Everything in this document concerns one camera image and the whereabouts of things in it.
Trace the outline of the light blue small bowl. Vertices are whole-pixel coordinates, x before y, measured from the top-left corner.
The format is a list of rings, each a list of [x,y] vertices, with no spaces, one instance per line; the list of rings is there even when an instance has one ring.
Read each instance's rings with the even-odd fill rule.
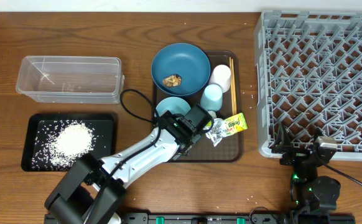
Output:
[[[191,106],[184,99],[172,96],[160,101],[156,110],[159,116],[162,116],[166,111],[170,111],[172,114],[186,115],[191,110]]]

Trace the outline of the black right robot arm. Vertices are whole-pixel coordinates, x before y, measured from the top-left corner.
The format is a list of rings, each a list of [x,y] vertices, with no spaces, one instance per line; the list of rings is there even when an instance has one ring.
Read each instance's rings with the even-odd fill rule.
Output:
[[[272,148],[281,155],[279,163],[292,166],[290,198],[297,207],[290,212],[292,223],[327,222],[328,214],[336,210],[341,184],[329,176],[319,176],[318,168],[327,165],[336,153],[334,138],[315,130],[313,143],[307,148],[293,146],[284,125],[280,125]]]

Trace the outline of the dark blue bowl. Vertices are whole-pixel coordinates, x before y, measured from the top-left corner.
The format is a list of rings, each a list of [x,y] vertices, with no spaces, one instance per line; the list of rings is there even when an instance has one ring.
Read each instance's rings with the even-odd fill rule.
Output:
[[[181,84],[167,87],[163,80],[178,75]],[[211,75],[206,53],[187,43],[170,44],[159,50],[151,64],[151,76],[156,87],[172,96],[190,96],[200,91]]]

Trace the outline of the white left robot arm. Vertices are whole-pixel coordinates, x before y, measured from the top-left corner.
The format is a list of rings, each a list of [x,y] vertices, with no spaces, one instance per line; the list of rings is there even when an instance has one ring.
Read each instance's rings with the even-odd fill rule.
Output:
[[[121,223],[116,211],[126,189],[153,167],[188,152],[208,132],[213,118],[200,105],[184,116],[167,111],[143,140],[112,156],[79,158],[44,206],[59,223]]]

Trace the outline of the white rice pile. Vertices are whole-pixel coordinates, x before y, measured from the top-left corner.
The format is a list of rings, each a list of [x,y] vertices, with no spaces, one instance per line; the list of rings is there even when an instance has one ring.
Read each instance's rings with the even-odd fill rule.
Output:
[[[33,143],[32,170],[60,171],[71,168],[81,156],[93,152],[106,138],[98,133],[98,121],[41,121]]]

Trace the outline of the brown food scrap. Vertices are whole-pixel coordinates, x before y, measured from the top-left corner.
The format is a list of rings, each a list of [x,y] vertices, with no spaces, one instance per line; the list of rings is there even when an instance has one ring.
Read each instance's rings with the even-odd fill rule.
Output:
[[[169,75],[162,80],[162,83],[168,87],[176,87],[182,83],[182,77],[178,74]]]

